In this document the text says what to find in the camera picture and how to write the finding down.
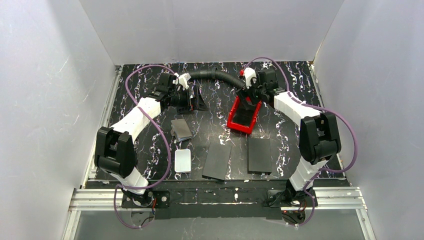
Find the red plastic tray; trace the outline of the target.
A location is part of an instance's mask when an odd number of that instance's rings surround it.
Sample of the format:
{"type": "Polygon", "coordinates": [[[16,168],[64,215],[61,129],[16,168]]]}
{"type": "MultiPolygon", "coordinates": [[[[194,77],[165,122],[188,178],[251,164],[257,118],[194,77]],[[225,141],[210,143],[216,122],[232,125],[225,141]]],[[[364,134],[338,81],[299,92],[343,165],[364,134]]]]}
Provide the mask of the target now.
{"type": "Polygon", "coordinates": [[[261,105],[262,101],[259,101],[253,108],[246,109],[242,105],[240,98],[237,96],[229,112],[226,126],[231,130],[250,135],[253,132],[254,126],[257,122],[257,117],[261,105]]]}

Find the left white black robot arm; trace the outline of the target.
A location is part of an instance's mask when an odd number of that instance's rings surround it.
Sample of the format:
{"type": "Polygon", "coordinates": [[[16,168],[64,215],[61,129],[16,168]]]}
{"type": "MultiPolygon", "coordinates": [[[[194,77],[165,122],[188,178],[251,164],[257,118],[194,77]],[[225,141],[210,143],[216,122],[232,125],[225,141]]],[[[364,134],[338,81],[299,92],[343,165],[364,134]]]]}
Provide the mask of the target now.
{"type": "Polygon", "coordinates": [[[206,110],[199,88],[188,85],[194,75],[162,73],[152,91],[140,98],[126,116],[97,131],[94,164],[116,178],[124,190],[140,196],[148,188],[148,180],[138,170],[134,144],[142,130],[155,123],[155,117],[168,107],[175,107],[180,114],[206,110]]]}

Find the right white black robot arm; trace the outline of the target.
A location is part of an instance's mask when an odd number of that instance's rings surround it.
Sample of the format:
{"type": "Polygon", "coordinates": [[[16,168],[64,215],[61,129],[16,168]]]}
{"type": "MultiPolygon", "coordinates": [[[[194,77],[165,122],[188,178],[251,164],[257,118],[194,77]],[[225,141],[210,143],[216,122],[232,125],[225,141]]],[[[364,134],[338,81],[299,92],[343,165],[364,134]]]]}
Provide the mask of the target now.
{"type": "Polygon", "coordinates": [[[237,97],[244,109],[252,111],[259,102],[264,102],[299,127],[301,158],[287,187],[296,192],[311,188],[313,176],[341,151],[336,116],[306,106],[290,91],[281,88],[272,69],[255,71],[247,67],[240,71],[240,79],[243,83],[237,97]]]}

